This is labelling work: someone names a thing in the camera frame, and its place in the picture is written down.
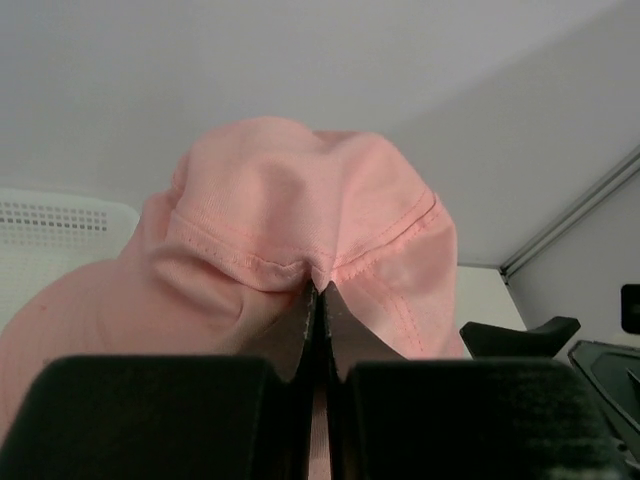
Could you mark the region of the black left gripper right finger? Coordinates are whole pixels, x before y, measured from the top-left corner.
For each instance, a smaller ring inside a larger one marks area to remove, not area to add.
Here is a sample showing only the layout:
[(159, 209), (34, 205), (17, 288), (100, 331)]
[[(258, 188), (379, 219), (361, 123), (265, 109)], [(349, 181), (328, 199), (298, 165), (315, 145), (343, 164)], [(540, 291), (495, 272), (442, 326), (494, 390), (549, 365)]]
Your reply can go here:
[(406, 360), (319, 300), (336, 479), (621, 479), (584, 384), (544, 359)]

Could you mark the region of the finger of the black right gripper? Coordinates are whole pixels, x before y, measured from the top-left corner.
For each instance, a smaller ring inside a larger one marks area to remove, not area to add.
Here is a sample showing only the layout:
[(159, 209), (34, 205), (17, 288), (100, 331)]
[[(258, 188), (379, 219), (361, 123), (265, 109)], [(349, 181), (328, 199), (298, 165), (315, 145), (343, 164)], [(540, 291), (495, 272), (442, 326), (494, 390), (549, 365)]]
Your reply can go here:
[(474, 359), (553, 358), (580, 329), (578, 319), (556, 316), (531, 330), (468, 322), (460, 336)]

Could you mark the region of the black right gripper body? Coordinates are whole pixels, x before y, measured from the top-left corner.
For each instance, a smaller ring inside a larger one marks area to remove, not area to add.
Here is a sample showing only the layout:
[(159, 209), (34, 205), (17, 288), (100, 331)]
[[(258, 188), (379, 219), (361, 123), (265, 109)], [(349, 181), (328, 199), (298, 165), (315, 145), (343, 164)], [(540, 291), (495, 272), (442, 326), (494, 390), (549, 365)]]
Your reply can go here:
[(578, 341), (569, 361), (593, 392), (615, 436), (639, 459), (639, 349)]

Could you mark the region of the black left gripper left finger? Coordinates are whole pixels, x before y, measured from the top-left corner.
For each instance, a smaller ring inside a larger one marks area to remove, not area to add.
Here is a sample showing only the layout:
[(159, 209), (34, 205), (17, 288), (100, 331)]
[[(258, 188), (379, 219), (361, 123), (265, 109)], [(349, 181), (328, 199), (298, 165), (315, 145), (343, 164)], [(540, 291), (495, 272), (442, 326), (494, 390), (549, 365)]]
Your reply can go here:
[(317, 292), (235, 355), (71, 356), (34, 380), (5, 479), (303, 479)]

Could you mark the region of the pink hat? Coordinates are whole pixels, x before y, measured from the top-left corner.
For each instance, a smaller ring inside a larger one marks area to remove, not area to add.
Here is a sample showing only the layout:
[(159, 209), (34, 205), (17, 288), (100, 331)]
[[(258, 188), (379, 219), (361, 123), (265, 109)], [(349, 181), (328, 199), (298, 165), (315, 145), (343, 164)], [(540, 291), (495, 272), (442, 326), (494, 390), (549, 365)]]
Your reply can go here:
[(112, 259), (29, 300), (1, 335), (1, 447), (36, 377), (71, 356), (235, 355), (307, 286), (317, 292), (308, 473), (331, 473), (319, 300), (406, 360), (460, 353), (455, 226), (402, 154), (371, 133), (258, 118), (215, 129), (145, 203)]

